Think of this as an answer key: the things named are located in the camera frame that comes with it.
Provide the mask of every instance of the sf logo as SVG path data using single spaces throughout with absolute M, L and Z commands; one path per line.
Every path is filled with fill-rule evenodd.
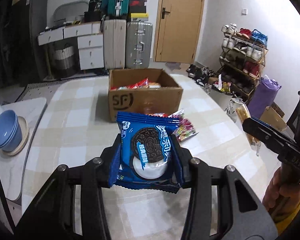
M 113 95 L 112 101 L 114 110 L 126 110 L 133 104 L 133 95 L 132 93 L 126 95 Z

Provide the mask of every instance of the purple bag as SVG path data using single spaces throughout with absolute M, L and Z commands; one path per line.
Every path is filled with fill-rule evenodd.
M 267 106 L 271 106 L 281 86 L 267 76 L 261 77 L 260 84 L 248 104 L 250 115 L 260 119 Z

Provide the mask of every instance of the wooden door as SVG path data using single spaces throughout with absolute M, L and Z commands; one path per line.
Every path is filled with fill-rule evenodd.
M 162 0 L 155 61 L 193 63 L 202 10 L 202 0 Z

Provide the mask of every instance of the checkered tablecloth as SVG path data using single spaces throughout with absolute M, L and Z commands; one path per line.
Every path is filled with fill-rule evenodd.
M 262 160 L 251 150 L 239 128 L 191 79 L 172 75 L 184 89 L 180 108 L 199 132 L 182 143 L 193 156 L 210 166 L 234 165 L 259 198 L 267 186 Z M 69 81 L 54 94 L 34 136 L 26 163 L 22 212 L 50 174 L 60 164 L 85 164 L 113 144 L 119 129 L 109 122 L 108 77 Z M 111 237 L 116 239 L 180 239 L 186 220 L 190 190 L 176 195 L 156 190 L 103 189 Z M 76 213 L 80 213 L 76 195 Z M 216 229 L 216 194 L 213 192 L 213 224 Z M 80 232 L 81 224 L 77 223 Z

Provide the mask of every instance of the silver suitcase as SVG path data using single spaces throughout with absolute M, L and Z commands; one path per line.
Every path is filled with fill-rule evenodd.
M 103 57 L 105 69 L 124 68 L 126 20 L 106 20 L 103 27 Z
M 148 68 L 153 27 L 151 23 L 127 23 L 126 67 Z

